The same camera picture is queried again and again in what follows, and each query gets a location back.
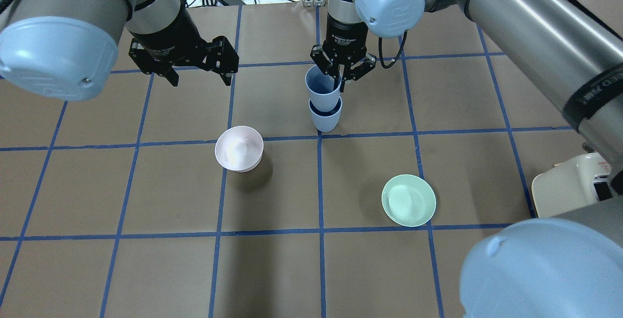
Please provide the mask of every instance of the stacked cup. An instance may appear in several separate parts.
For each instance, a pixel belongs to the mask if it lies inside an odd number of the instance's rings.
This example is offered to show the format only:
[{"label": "stacked cup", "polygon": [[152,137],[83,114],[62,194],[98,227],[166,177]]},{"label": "stacked cup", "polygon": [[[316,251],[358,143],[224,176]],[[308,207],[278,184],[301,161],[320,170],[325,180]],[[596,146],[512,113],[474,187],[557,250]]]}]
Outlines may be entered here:
[{"label": "stacked cup", "polygon": [[340,120],[342,98],[340,85],[335,83],[334,78],[323,74],[315,65],[305,74],[311,120],[316,129],[322,132],[332,131]]}]

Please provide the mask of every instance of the green bowl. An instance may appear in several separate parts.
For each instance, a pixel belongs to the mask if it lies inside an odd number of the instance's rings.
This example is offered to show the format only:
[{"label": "green bowl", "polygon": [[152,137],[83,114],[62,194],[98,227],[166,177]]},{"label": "green bowl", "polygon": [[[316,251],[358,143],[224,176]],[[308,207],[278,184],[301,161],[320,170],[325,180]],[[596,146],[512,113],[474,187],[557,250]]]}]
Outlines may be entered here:
[{"label": "green bowl", "polygon": [[428,222],[437,207],[430,185],[412,174],[401,174],[389,180],[383,188],[381,202],[389,218],[405,227]]}]

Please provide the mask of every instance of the grid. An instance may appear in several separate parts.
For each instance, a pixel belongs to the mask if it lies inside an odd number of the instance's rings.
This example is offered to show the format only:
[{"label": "grid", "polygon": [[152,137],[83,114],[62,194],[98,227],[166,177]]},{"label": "grid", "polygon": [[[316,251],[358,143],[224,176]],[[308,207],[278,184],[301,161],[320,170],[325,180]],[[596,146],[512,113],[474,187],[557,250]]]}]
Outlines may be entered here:
[{"label": "grid", "polygon": [[[238,51],[238,41],[240,35],[240,21],[242,18],[243,8],[238,8],[238,21],[236,25],[236,41],[235,41],[235,49]],[[320,43],[320,11],[316,8],[316,41]],[[166,234],[122,234],[123,223],[125,218],[125,211],[128,204],[129,192],[131,190],[131,185],[134,176],[134,169],[136,167],[136,161],[138,159],[138,154],[140,153],[141,147],[151,147],[151,146],[164,146],[164,145],[200,145],[200,144],[214,144],[215,140],[207,140],[207,141],[142,141],[141,136],[143,132],[143,125],[145,123],[145,116],[147,114],[147,108],[149,106],[149,96],[151,93],[154,76],[152,75],[149,79],[149,86],[147,88],[147,95],[145,96],[145,102],[143,105],[142,116],[140,120],[140,125],[138,127],[138,134],[136,137],[136,143],[134,144],[120,144],[120,145],[85,145],[85,146],[56,146],[56,136],[58,135],[58,131],[63,121],[63,117],[65,114],[65,110],[67,107],[67,102],[65,101],[60,116],[58,117],[58,121],[56,123],[56,128],[54,130],[54,134],[52,140],[48,147],[15,147],[15,148],[1,148],[0,151],[29,151],[29,150],[42,150],[47,151],[45,156],[45,161],[43,167],[40,172],[40,176],[38,177],[37,186],[33,194],[33,198],[31,200],[31,204],[29,206],[27,215],[24,220],[24,224],[19,236],[15,237],[0,237],[0,241],[17,241],[16,249],[14,251],[13,258],[11,260],[11,264],[9,267],[9,271],[7,273],[6,279],[4,280],[2,286],[2,292],[0,293],[0,305],[2,305],[2,301],[4,300],[4,296],[7,291],[7,287],[11,280],[11,276],[13,273],[13,269],[16,265],[16,261],[18,260],[18,254],[20,252],[20,247],[24,241],[55,241],[55,240],[114,240],[114,247],[112,251],[112,256],[110,259],[110,266],[107,273],[107,280],[105,284],[105,291],[102,298],[102,306],[100,309],[100,317],[104,317],[107,299],[109,295],[110,283],[113,272],[115,270],[115,260],[116,253],[118,250],[119,241],[122,239],[144,239],[144,238],[192,238],[192,237],[213,237],[216,240],[216,245],[214,247],[214,262],[212,269],[212,287],[211,294],[209,298],[209,317],[214,316],[214,302],[216,297],[216,283],[218,278],[218,266],[219,266],[219,255],[220,255],[220,239],[222,237],[230,237],[230,236],[260,236],[260,235],[271,235],[271,234],[318,234],[320,239],[320,297],[321,297],[321,316],[325,318],[327,316],[327,300],[326,300],[326,284],[325,284],[325,234],[327,233],[336,233],[336,232],[382,232],[382,231],[425,231],[428,234],[429,240],[429,249],[430,249],[430,262],[432,264],[432,272],[433,272],[433,280],[436,290],[436,297],[438,303],[439,316],[444,318],[445,315],[443,313],[443,302],[442,302],[442,294],[441,288],[439,284],[439,273],[437,267],[436,260],[436,252],[435,252],[435,244],[434,244],[434,230],[442,230],[442,229],[501,229],[509,224],[458,224],[458,225],[433,225],[430,221],[426,223],[426,225],[422,225],[415,228],[408,227],[400,227],[400,226],[382,226],[382,227],[325,227],[324,222],[324,209],[323,209],[323,170],[322,170],[322,145],[324,140],[332,140],[332,139],[343,139],[343,138],[365,138],[365,137],[374,137],[374,136],[412,136],[414,140],[414,152],[416,154],[416,160],[418,163],[418,171],[419,175],[422,178],[425,178],[425,171],[422,165],[421,152],[419,148],[419,137],[427,134],[470,134],[470,133],[507,133],[508,139],[511,143],[511,147],[514,154],[514,159],[516,162],[516,167],[520,175],[521,185],[523,187],[523,191],[525,194],[525,198],[527,201],[527,207],[530,210],[530,214],[534,217],[534,209],[531,204],[530,195],[528,192],[528,185],[525,178],[524,171],[522,169],[520,156],[517,150],[516,143],[514,141],[514,133],[523,132],[523,131],[543,131],[543,130],[571,130],[571,127],[527,127],[527,128],[512,128],[507,112],[505,109],[505,104],[503,98],[501,96],[500,88],[498,87],[498,83],[496,80],[496,74],[494,72],[494,68],[492,66],[491,57],[492,56],[503,56],[503,53],[490,53],[487,49],[487,45],[485,43],[485,38],[482,30],[478,27],[478,34],[480,36],[481,45],[483,48],[482,53],[478,54],[447,54],[447,55],[431,55],[431,56],[403,56],[401,59],[401,63],[403,66],[403,78],[405,84],[405,91],[407,94],[407,104],[409,107],[409,116],[411,119],[411,131],[397,131],[390,133],[359,133],[359,134],[346,134],[346,135],[338,135],[338,134],[322,134],[318,132],[316,136],[272,136],[267,137],[265,141],[284,141],[284,140],[316,140],[317,142],[317,166],[318,166],[318,228],[310,228],[310,229],[279,229],[279,230],[266,230],[266,231],[222,231],[222,218],[223,218],[223,208],[224,208],[224,199],[225,199],[225,183],[227,182],[227,171],[223,169],[222,171],[222,180],[220,187],[220,205],[219,205],[219,213],[218,213],[218,225],[217,230],[214,232],[181,232],[181,233],[166,233]],[[418,126],[416,124],[416,119],[414,116],[414,110],[411,99],[411,87],[409,85],[409,76],[407,74],[407,60],[413,59],[425,59],[425,58],[450,58],[450,57],[471,57],[471,56],[480,56],[484,57],[487,61],[487,65],[489,67],[490,75],[492,81],[494,83],[495,92],[498,98],[498,102],[503,114],[503,119],[505,123],[505,128],[503,129],[474,129],[474,130],[432,130],[432,131],[419,131]],[[293,62],[281,62],[281,63],[252,63],[252,64],[242,64],[240,67],[267,67],[267,66],[282,66],[282,65],[301,65],[301,64],[311,64],[312,61],[293,61]],[[193,69],[193,67],[182,67],[178,70],[189,70]],[[132,73],[139,72],[140,70],[118,70],[113,71],[114,74],[124,74],[124,73]],[[231,85],[231,94],[230,94],[230,102],[229,102],[229,116],[227,121],[227,128],[229,129],[232,126],[232,112],[234,107],[234,92],[236,86],[236,76],[232,80]],[[118,221],[118,227],[116,229],[115,234],[91,234],[91,235],[68,235],[68,236],[26,236],[26,229],[29,225],[29,220],[33,213],[33,209],[35,207],[38,192],[42,183],[42,180],[45,176],[45,172],[47,169],[47,165],[50,160],[50,156],[55,150],[75,150],[75,149],[120,149],[120,148],[134,148],[133,160],[131,163],[131,169],[129,171],[129,176],[127,180],[127,187],[125,191],[125,197],[123,200],[122,211]]]}]

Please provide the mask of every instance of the bowl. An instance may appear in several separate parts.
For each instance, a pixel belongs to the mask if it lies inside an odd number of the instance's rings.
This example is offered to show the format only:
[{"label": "bowl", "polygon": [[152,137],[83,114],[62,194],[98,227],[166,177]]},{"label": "bowl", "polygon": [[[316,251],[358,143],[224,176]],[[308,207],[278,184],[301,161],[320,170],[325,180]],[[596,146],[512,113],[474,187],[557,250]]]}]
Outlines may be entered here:
[{"label": "bowl", "polygon": [[216,161],[234,172],[248,172],[262,160],[264,141],[258,131],[247,126],[237,126],[220,135],[214,147]]},{"label": "bowl", "polygon": [[405,227],[417,227],[432,218],[437,198],[425,180],[412,174],[401,174],[385,184],[381,203],[392,221]]}]

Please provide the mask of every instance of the light blue plastic cup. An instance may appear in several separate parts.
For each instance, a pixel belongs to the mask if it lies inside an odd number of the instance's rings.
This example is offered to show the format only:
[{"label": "light blue plastic cup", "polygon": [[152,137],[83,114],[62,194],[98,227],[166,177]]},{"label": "light blue plastic cup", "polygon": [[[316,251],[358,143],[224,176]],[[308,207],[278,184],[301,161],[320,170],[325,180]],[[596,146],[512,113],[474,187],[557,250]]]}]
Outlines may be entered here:
[{"label": "light blue plastic cup", "polygon": [[316,109],[312,101],[309,101],[309,108],[311,114],[311,120],[313,125],[316,126],[321,132],[328,132],[335,129],[340,121],[340,114],[342,113],[342,98],[338,98],[337,105],[329,112],[322,112]]},{"label": "light blue plastic cup", "polygon": [[381,203],[392,221],[405,227],[417,227],[432,218],[437,198],[425,180],[412,174],[401,174],[385,184]]},{"label": "light blue plastic cup", "polygon": [[323,74],[318,66],[314,65],[305,74],[305,85],[314,107],[321,112],[329,112],[338,105],[340,87],[334,89],[335,80]]}]

